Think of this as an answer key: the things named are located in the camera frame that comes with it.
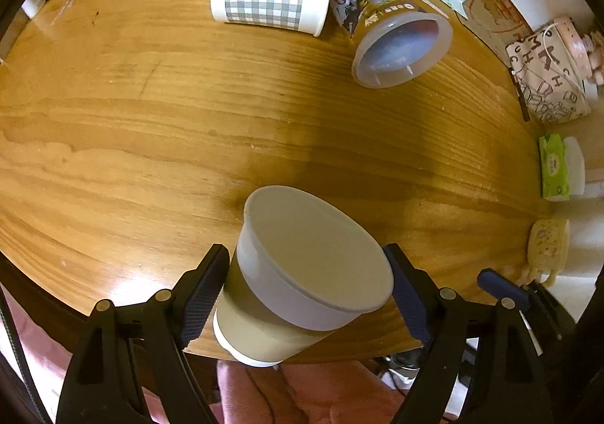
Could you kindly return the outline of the left hand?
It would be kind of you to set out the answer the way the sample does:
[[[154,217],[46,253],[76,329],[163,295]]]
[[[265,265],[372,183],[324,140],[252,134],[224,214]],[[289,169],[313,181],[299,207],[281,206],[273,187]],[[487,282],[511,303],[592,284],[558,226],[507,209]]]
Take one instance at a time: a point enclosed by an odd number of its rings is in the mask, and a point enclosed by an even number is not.
[[[389,423],[404,401],[358,361],[248,367],[217,365],[220,423]]]

